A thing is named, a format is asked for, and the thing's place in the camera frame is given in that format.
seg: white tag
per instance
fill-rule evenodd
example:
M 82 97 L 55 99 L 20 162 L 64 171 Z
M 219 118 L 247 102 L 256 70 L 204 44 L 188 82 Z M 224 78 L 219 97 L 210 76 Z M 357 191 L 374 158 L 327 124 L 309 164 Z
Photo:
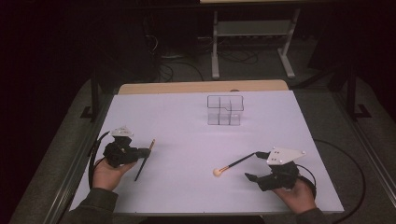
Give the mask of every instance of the white tag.
M 283 147 L 274 147 L 274 150 L 270 152 L 267 159 L 268 165 L 283 165 L 290 161 L 294 161 L 300 157 L 305 156 L 305 151 L 288 149 Z
M 134 134 L 129 131 L 126 126 L 122 126 L 111 132 L 112 136 L 133 136 Z

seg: clear plastic box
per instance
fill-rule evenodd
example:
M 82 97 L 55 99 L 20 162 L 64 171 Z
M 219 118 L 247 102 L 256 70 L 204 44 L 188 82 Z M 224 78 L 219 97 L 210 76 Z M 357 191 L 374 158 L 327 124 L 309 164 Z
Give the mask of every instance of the clear plastic box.
M 244 97 L 241 95 L 207 96 L 207 124 L 241 125 Z

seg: black cable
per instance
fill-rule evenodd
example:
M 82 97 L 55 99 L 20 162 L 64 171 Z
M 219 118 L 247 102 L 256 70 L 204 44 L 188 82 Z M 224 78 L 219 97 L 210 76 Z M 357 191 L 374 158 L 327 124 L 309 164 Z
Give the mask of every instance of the black cable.
M 198 70 L 198 68 L 196 68 L 194 65 L 192 65 L 192 64 L 190 64 L 190 63 L 183 63 L 183 62 L 169 62 L 169 63 L 186 64 L 186 65 L 188 65 L 189 67 L 195 69 L 195 71 L 197 71 L 198 75 L 200 76 L 201 80 L 202 80 L 202 81 L 205 81 L 205 80 L 204 80 L 204 76 L 202 76 L 202 73 L 201 73 L 201 72 Z
M 309 174 L 311 174 L 312 178 L 314 179 L 314 186 L 315 186 L 315 188 L 316 188 L 316 187 L 317 187 L 317 180 L 315 179 L 314 174 L 312 174 L 312 172 L 311 172 L 310 170 L 308 170 L 307 168 L 305 168 L 305 167 L 302 166 L 302 165 L 296 164 L 296 166 L 299 166 L 299 167 L 305 169 Z
M 164 67 L 168 68 L 168 69 L 170 70 L 170 73 L 163 71 L 163 69 L 161 68 L 161 66 L 164 66 Z M 159 70 L 160 70 L 160 77 L 159 77 L 158 82 L 161 82 L 161 78 L 162 78 L 162 77 L 165 79 L 164 82 L 173 81 L 174 70 L 173 70 L 169 65 L 166 65 L 166 64 L 163 64 L 163 63 L 162 63 L 162 64 L 160 64 L 160 66 L 159 66 Z
M 365 194 L 366 194 L 366 178 L 365 178 L 364 172 L 363 172 L 363 170 L 361 169 L 361 167 L 359 166 L 359 164 L 358 164 L 349 154 L 347 154 L 343 149 L 341 149 L 340 147 L 338 147 L 338 146 L 336 146 L 336 145 L 334 145 L 334 144 L 332 144 L 332 143 L 330 143 L 330 142 L 324 141 L 324 140 L 314 139 L 314 141 L 315 141 L 315 142 L 320 142 L 320 143 L 323 143 L 323 144 L 326 144 L 326 145 L 329 145 L 329 146 L 334 147 L 335 149 L 339 150 L 340 152 L 344 153 L 346 156 L 348 156 L 348 157 L 355 163 L 356 167 L 357 167 L 357 168 L 359 169 L 359 171 L 361 172 L 361 181 L 362 181 L 362 193 L 361 193 L 361 198 L 359 199 L 358 204 L 355 206 L 354 209 L 352 209 L 352 211 L 349 212 L 349 214 L 347 214 L 346 216 L 341 217 L 341 218 L 339 218 L 339 219 L 337 219 L 337 220 L 335 220 L 335 221 L 333 222 L 334 224 L 340 223 L 340 222 L 346 220 L 347 218 L 351 217 L 351 216 L 352 216 L 354 213 L 356 213 L 356 211 L 358 211 L 358 209 L 361 207 L 361 205 L 362 205 L 362 203 L 363 203 L 363 200 L 364 200 L 364 197 L 365 197 Z
M 106 132 L 106 133 L 102 134 L 102 136 L 98 140 L 96 140 L 96 142 L 94 144 L 94 147 L 92 149 L 91 157 L 90 157 L 90 166 L 88 168 L 88 182 L 90 184 L 90 189 L 92 188 L 92 180 L 93 180 L 94 168 L 96 168 L 96 165 L 99 164 L 99 162 L 98 162 L 98 163 L 96 163 L 96 165 L 94 165 L 95 159 L 96 159 L 96 154 L 98 152 L 98 148 L 99 148 L 99 146 L 100 146 L 100 144 L 102 142 L 102 139 L 104 137 L 106 137 L 106 135 L 108 135 L 109 133 L 110 132 Z
M 240 52 L 245 53 L 247 55 L 247 57 L 244 58 L 244 59 L 241 59 L 241 58 L 238 58 L 236 56 L 233 56 L 232 54 L 228 54 L 227 55 L 223 51 L 218 51 L 218 55 L 221 58 L 223 58 L 225 61 L 229 61 L 229 62 L 232 62 L 232 63 L 255 64 L 255 63 L 257 63 L 259 61 L 259 56 L 255 52 L 252 52 L 251 55 L 249 55 L 249 53 L 247 51 L 242 51 L 241 50 Z M 252 58 L 254 58 L 254 61 L 251 62 L 251 63 L 248 63 L 247 61 L 252 59 Z

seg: hand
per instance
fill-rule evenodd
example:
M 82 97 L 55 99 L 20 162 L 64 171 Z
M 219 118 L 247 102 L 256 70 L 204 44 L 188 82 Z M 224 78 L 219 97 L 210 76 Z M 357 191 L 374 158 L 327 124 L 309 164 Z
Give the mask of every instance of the hand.
M 282 199 L 294 214 L 298 215 L 317 207 L 311 188 L 300 179 L 297 179 L 291 191 L 273 189 L 273 192 Z
M 92 187 L 112 191 L 120 183 L 122 176 L 134 167 L 136 162 L 114 168 L 110 166 L 107 163 L 107 159 L 104 158 L 101 161 L 97 161 L 96 164 L 93 173 Z

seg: white tabletop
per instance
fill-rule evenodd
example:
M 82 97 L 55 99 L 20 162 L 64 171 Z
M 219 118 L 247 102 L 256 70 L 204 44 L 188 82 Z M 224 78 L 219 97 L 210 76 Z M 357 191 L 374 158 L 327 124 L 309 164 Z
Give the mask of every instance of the white tabletop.
M 241 125 L 207 125 L 208 95 L 242 95 L 245 110 Z M 289 212 L 272 191 L 261 191 L 244 175 L 269 175 L 264 160 L 254 156 L 220 177 L 212 174 L 214 168 L 273 147 L 306 151 L 307 155 L 295 162 L 315 175 L 318 207 L 324 212 L 344 211 L 292 91 L 117 95 L 100 134 L 123 125 L 134 133 L 131 147 L 149 147 L 152 139 L 156 143 L 138 180 L 134 182 L 142 160 L 115 189 L 120 195 L 116 213 L 186 216 Z M 97 159 L 112 141 L 111 136 L 102 141 Z M 312 180 L 308 172 L 300 171 Z M 89 192 L 87 175 L 88 171 L 71 209 Z

